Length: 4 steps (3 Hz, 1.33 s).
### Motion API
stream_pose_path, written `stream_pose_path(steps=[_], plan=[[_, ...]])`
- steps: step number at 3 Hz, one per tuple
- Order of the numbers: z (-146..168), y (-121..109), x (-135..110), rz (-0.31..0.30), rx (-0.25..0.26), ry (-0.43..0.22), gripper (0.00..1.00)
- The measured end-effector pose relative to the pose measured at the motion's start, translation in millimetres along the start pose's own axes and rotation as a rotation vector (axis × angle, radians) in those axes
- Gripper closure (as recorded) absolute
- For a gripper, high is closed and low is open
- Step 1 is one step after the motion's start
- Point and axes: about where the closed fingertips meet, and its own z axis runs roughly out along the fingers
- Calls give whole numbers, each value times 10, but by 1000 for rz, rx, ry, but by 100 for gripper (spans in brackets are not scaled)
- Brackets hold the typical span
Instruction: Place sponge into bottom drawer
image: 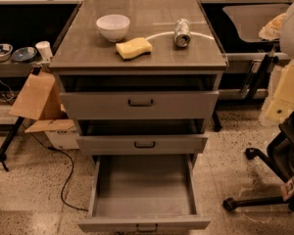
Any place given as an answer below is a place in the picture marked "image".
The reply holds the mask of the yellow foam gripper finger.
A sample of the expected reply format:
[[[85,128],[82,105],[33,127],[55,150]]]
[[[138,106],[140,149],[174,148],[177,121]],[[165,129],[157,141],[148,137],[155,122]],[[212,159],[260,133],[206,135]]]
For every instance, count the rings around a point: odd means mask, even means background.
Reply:
[[[294,111],[294,60],[285,67],[273,68],[268,92],[259,122],[261,125],[277,125],[284,122]]]
[[[259,37],[264,40],[273,41],[280,37],[281,25],[285,14],[282,13],[269,21],[259,32]]]

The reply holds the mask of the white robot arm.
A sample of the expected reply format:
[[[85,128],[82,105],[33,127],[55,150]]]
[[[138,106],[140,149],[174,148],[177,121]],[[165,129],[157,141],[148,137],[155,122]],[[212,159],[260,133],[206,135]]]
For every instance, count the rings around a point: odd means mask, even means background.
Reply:
[[[269,79],[259,121],[264,126],[282,123],[294,111],[294,2],[283,14],[269,21],[259,32],[264,40],[279,40],[280,51],[291,61],[284,68],[275,66]]]

